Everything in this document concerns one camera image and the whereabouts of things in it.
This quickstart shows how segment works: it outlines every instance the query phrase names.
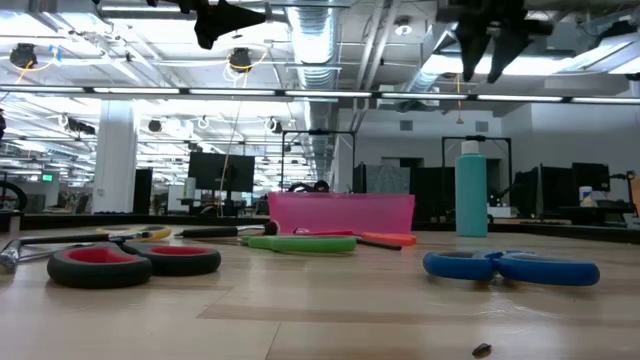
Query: table surface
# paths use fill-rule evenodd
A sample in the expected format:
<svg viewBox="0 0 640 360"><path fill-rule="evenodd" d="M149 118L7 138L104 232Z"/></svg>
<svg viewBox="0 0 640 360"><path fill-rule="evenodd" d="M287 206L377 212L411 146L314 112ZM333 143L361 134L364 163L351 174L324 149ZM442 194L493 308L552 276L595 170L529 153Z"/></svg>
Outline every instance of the table surface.
<svg viewBox="0 0 640 360"><path fill-rule="evenodd" d="M217 273L114 290L64 288L46 261L23 263L0 276L1 358L473 359L480 343L493 346L490 360L638 358L640 247L524 234L418 238L401 252L359 246L332 256L211 245L222 254ZM595 261L602 278L571 288L424 272L426 252L453 249L574 256Z"/></svg>

